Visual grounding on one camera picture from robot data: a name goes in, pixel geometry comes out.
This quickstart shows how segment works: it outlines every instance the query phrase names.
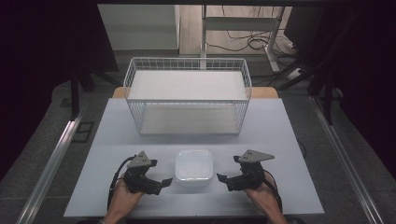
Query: wire basket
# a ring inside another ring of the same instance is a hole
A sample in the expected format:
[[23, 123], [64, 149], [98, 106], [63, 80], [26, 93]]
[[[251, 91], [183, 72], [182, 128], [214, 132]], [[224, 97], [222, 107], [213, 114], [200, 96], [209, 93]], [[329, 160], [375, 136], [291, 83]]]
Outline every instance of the wire basket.
[[239, 134], [250, 94], [244, 59], [132, 58], [124, 80], [141, 134]]

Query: gray floor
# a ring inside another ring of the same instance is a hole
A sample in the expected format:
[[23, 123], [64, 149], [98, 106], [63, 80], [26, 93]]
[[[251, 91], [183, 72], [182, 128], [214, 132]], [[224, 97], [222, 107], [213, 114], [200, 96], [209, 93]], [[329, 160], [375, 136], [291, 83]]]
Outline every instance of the gray floor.
[[[186, 54], [194, 55], [196, 52], [189, 51]], [[150, 52], [149, 55], [175, 56], [158, 52]], [[136, 54], [117, 54], [116, 52], [116, 56], [118, 62], [120, 62], [120, 72], [110, 73], [110, 75], [119, 81], [123, 81], [127, 68], [123, 59], [130, 59], [131, 56], [136, 56]], [[274, 78], [265, 57], [253, 57], [244, 54], [238, 55], [238, 57], [247, 59], [252, 82], [256, 86], [266, 86], [268, 80]], [[91, 134], [84, 132], [75, 134], [75, 142], [72, 142], [67, 149], [61, 166], [39, 207], [33, 223], [76, 223], [81, 220], [63, 218], [64, 210], [90, 150], [95, 132], [106, 108], [106, 102], [115, 90], [114, 86], [101, 78], [95, 75], [92, 75], [92, 77], [96, 84], [95, 90], [93, 92], [80, 92], [81, 96], [89, 96], [88, 107], [82, 118], [83, 125], [81, 125], [81, 128], [87, 128], [91, 124], [92, 132]], [[285, 81], [287, 81], [287, 78], [282, 77], [272, 84], [279, 85]], [[279, 92], [279, 97], [284, 102], [296, 138], [301, 143], [300, 147], [305, 155], [305, 162], [325, 210], [325, 215], [300, 218], [306, 223], [370, 223], [340, 165], [340, 161], [333, 151], [329, 137], [319, 122], [315, 108], [309, 100], [305, 90], [308, 83], [309, 79]], [[46, 116], [42, 119], [35, 134], [9, 170], [7, 176], [0, 182], [0, 223], [15, 223], [21, 214], [22, 208], [31, 195], [35, 183], [70, 119], [69, 99], [70, 87], [68, 83], [64, 83], [53, 90], [52, 104]], [[344, 144], [363, 183], [370, 191], [385, 223], [396, 223], [396, 214], [394, 213], [396, 211], [395, 180], [350, 123], [337, 101], [332, 104], [332, 117], [333, 127]], [[217, 222], [212, 220], [207, 223], [248, 222], [246, 220], [230, 222], [230, 220], [221, 219]]]

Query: hand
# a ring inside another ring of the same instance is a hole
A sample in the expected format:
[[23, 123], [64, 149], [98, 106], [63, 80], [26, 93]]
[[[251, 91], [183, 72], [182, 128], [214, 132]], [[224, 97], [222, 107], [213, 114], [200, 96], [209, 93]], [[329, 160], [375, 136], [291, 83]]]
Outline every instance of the hand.
[[144, 192], [129, 192], [128, 186], [120, 179], [114, 188], [114, 195], [104, 218], [106, 224], [118, 223], [136, 207]]
[[[265, 173], [265, 178], [275, 186], [274, 179]], [[275, 194], [262, 183], [257, 189], [245, 189], [247, 196], [254, 202], [256, 207], [269, 219], [272, 224], [287, 224], [287, 220], [279, 210]]]

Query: white tabletop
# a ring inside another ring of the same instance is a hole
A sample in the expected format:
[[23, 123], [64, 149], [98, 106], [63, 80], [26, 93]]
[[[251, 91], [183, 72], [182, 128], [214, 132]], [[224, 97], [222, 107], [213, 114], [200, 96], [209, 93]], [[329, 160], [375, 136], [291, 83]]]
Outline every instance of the white tabletop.
[[130, 217], [260, 216], [245, 192], [228, 191], [216, 177], [241, 175], [233, 156], [248, 148], [275, 155], [262, 167], [276, 179], [284, 214], [324, 213], [281, 99], [251, 100], [238, 136], [141, 136], [125, 100], [110, 99], [64, 216], [104, 216], [112, 177], [126, 158], [145, 150], [158, 160], [147, 177], [162, 181], [174, 177], [180, 150], [196, 148], [212, 153], [209, 184], [196, 189], [173, 181], [159, 196], [145, 195]]

